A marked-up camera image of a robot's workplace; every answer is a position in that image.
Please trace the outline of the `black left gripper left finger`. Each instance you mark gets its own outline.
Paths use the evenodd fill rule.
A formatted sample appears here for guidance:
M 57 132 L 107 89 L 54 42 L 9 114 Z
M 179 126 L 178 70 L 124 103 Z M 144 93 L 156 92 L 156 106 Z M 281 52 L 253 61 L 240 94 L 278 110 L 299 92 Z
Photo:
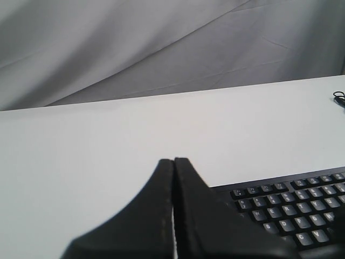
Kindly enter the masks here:
M 174 164 L 158 162 L 153 174 L 120 212 L 75 238 L 63 258 L 174 258 Z

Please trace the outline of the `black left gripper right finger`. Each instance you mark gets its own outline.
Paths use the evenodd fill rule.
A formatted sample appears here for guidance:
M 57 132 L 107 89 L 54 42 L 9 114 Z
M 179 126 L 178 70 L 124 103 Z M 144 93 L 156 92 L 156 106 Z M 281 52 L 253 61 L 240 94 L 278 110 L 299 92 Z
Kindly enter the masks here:
M 172 203 L 179 258 L 299 258 L 291 244 L 240 216 L 187 158 L 174 160 Z

